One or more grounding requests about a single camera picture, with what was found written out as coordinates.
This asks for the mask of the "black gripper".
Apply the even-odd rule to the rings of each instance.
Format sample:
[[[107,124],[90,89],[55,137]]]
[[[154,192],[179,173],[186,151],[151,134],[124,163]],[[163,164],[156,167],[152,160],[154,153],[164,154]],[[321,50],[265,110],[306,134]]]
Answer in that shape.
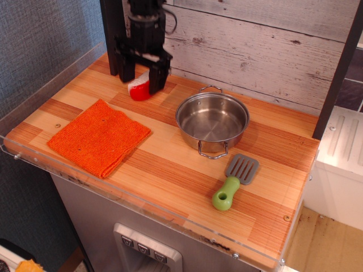
[[[130,30],[125,39],[116,39],[118,72],[123,83],[135,78],[136,62],[149,70],[149,94],[164,89],[172,55],[163,48],[166,34],[164,15],[130,15]]]

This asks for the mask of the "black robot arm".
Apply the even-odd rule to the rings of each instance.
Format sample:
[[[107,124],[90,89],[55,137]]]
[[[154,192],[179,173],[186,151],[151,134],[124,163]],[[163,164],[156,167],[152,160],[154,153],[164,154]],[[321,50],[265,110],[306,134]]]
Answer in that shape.
[[[164,89],[172,55],[164,50],[165,1],[129,1],[130,36],[115,37],[115,56],[122,82],[135,79],[135,66],[149,68],[149,94]]]

